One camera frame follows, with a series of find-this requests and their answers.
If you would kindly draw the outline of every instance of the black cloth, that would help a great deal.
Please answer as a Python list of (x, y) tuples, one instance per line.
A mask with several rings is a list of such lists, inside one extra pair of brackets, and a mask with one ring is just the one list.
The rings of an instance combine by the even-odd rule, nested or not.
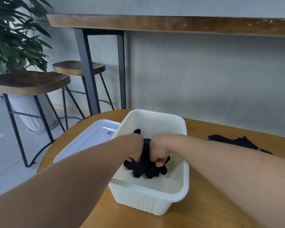
[[(214, 135), (208, 136), (208, 138), (211, 141), (224, 142), (224, 143), (237, 145), (237, 146), (242, 146), (242, 147), (255, 149), (255, 150), (259, 149), (255, 144), (253, 144), (251, 141), (249, 141), (248, 138), (246, 138), (245, 136), (242, 137), (242, 138), (237, 138), (237, 139), (232, 140), (232, 139), (229, 139), (229, 138), (225, 138), (222, 135), (214, 134)], [(269, 151), (267, 151), (265, 149), (260, 149), (260, 151), (262, 151), (264, 153), (272, 154), (271, 152), (269, 152)]]
[[(137, 129), (134, 133), (140, 134), (141, 130)], [(140, 156), (139, 162), (135, 162), (134, 160), (129, 162), (127, 160), (124, 161), (124, 166), (133, 170), (133, 176), (136, 178), (140, 178), (143, 174), (146, 175), (147, 178), (158, 177), (161, 173), (165, 175), (167, 173), (167, 167), (163, 165), (162, 167), (156, 167), (155, 162), (151, 162), (149, 157), (150, 152), (150, 141), (151, 139), (144, 138), (143, 152)], [(170, 156), (167, 158), (165, 164), (170, 161)]]

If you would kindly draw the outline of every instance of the wooden stool seat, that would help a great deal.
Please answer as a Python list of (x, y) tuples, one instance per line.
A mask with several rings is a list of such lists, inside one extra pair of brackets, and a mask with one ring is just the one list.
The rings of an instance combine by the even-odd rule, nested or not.
[[(63, 61), (53, 64), (55, 72), (64, 73), (68, 75), (83, 76), (84, 72), (80, 61)], [(93, 62), (94, 74), (99, 74), (105, 71), (105, 65)]]
[(70, 76), (57, 72), (17, 71), (0, 75), (0, 93), (46, 94), (71, 83)]

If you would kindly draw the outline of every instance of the tiled floor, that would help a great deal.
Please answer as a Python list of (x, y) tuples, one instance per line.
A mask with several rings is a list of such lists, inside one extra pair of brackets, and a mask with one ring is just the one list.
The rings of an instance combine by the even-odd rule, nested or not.
[[(57, 110), (60, 117), (63, 111)], [(81, 118), (76, 113), (68, 113), (68, 116)], [(23, 142), (27, 159), (31, 161), (38, 151), (49, 143), (46, 132), (32, 133), (22, 122), (18, 115), (15, 115), (19, 133)], [(78, 122), (77, 119), (68, 119), (69, 127)], [(58, 138), (63, 131), (59, 125), (51, 129), (54, 139)], [(18, 148), (17, 140), (12, 129), (4, 100), (0, 100), (0, 194), (24, 182), (36, 174), (38, 165), (45, 155), (46, 148), (36, 159), (36, 164), (31, 168), (26, 168)]]

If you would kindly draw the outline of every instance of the metal stool leg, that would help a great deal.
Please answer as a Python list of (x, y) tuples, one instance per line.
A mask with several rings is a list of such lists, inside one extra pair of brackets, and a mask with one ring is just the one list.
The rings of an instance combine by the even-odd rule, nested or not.
[(67, 123), (67, 112), (66, 112), (66, 97), (65, 97), (65, 93), (64, 93), (64, 87), (61, 88), (62, 90), (62, 104), (63, 104), (63, 111), (64, 111), (64, 117), (65, 117), (65, 123), (66, 123), (66, 130), (69, 129), (69, 125)]
[(109, 98), (109, 102), (110, 102), (110, 105), (111, 105), (111, 107), (112, 107), (112, 110), (114, 110), (114, 107), (113, 107), (113, 104), (112, 104), (112, 101), (111, 101), (109, 92), (108, 92), (108, 90), (107, 90), (107, 87), (106, 87), (105, 82), (104, 82), (104, 78), (102, 77), (102, 74), (101, 74), (101, 73), (100, 73), (100, 78), (101, 78), (101, 80), (102, 80), (102, 83), (103, 83), (103, 85), (104, 85), (105, 91), (106, 91), (107, 96), (108, 96), (108, 98)]
[(81, 111), (79, 105), (77, 104), (75, 98), (73, 97), (71, 91), (69, 90), (69, 88), (67, 86), (65, 86), (65, 89), (66, 89), (67, 93), (69, 94), (69, 96), (71, 97), (71, 99), (72, 99), (73, 103), (75, 104), (77, 110), (79, 111), (80, 115), (82, 116), (83, 119), (85, 119), (85, 116), (84, 116), (83, 112)]
[(59, 119), (59, 117), (57, 115), (56, 110), (53, 107), (53, 104), (51, 103), (51, 100), (49, 99), (49, 96), (47, 94), (44, 94), (44, 95), (46, 96), (46, 99), (47, 99), (47, 101), (49, 103), (49, 106), (51, 107), (51, 109), (52, 109), (52, 111), (53, 111), (53, 113), (54, 113), (54, 115), (55, 115), (55, 117), (56, 117), (56, 119), (57, 119), (57, 121), (58, 121), (58, 123), (59, 123), (59, 125), (60, 125), (60, 127), (62, 129), (62, 131), (65, 132), (65, 129), (64, 129), (64, 127), (63, 127), (63, 125), (62, 125), (62, 123), (61, 123), (61, 121), (60, 121), (60, 119)]
[(41, 108), (41, 105), (40, 105), (40, 102), (39, 102), (39, 99), (38, 99), (37, 95), (34, 95), (34, 99), (35, 99), (35, 102), (36, 102), (36, 104), (37, 104), (37, 108), (38, 108), (38, 110), (39, 110), (39, 113), (40, 113), (42, 122), (43, 122), (44, 126), (46, 127), (46, 132), (47, 132), (47, 134), (48, 134), (48, 136), (49, 136), (49, 140), (50, 140), (50, 142), (53, 144), (54, 139), (53, 139), (51, 130), (49, 129), (49, 124), (48, 124), (47, 121), (46, 121), (46, 117), (45, 117), (45, 115), (44, 115), (44, 113), (43, 113), (43, 110), (42, 110), (42, 108)]
[(21, 153), (24, 165), (25, 165), (25, 167), (31, 167), (31, 165), (33, 165), (33, 163), (28, 165), (28, 161), (27, 161), (26, 155), (24, 153), (24, 149), (23, 149), (23, 145), (22, 145), (22, 142), (21, 142), (20, 134), (19, 134), (19, 131), (18, 131), (18, 128), (17, 128), (17, 124), (16, 124), (16, 121), (15, 121), (15, 116), (14, 116), (13, 113), (11, 113), (12, 109), (11, 109), (10, 101), (8, 99), (8, 95), (7, 94), (3, 94), (3, 96), (4, 96), (4, 101), (5, 101), (6, 107), (8, 108), (8, 114), (9, 114), (10, 119), (11, 119), (11, 124), (12, 124), (14, 132), (15, 132), (15, 136), (16, 136), (16, 139), (17, 139), (17, 142), (18, 142), (18, 146), (19, 146), (19, 149), (20, 149), (20, 153)]
[[(84, 84), (84, 92), (87, 93), (87, 85), (85, 83), (84, 76), (81, 76), (81, 79), (82, 79), (82, 83)], [(87, 96), (87, 106), (89, 108), (89, 111), (92, 112), (89, 96), (87, 94), (86, 94), (86, 96)]]

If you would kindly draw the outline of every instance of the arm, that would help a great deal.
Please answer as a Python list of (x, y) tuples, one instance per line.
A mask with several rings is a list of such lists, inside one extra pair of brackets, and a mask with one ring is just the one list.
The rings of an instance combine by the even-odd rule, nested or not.
[(151, 160), (170, 153), (182, 156), (263, 226), (285, 227), (285, 159), (185, 135), (154, 135)]
[(123, 161), (137, 160), (142, 148), (143, 138), (133, 133), (51, 165), (0, 196), (0, 227), (78, 228)]

